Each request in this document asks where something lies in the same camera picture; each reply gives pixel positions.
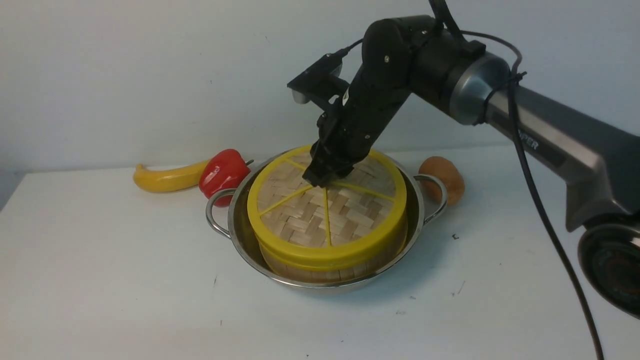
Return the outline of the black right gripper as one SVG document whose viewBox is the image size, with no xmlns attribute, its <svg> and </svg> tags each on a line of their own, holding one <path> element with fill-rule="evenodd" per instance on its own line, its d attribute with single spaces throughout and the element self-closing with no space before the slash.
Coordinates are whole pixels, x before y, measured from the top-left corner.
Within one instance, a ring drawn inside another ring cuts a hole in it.
<svg viewBox="0 0 640 360">
<path fill-rule="evenodd" d="M 356 75 L 319 130 L 311 163 L 302 178 L 326 188 L 348 175 L 370 150 L 410 95 L 406 86 L 373 84 Z"/>
</svg>

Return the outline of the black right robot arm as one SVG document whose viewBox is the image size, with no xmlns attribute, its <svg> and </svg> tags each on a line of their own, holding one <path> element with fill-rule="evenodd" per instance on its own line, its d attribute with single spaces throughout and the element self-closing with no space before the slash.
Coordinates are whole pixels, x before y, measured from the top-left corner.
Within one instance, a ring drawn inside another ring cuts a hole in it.
<svg viewBox="0 0 640 360">
<path fill-rule="evenodd" d="M 352 82 L 350 48 L 324 55 L 288 83 L 315 103 L 318 141 L 302 178 L 345 178 L 410 94 L 460 125 L 490 125 L 566 183 L 566 228 L 585 228 L 578 261 L 611 305 L 639 316 L 639 137 L 519 85 L 522 75 L 480 41 L 427 14 L 372 23 Z"/>
</svg>

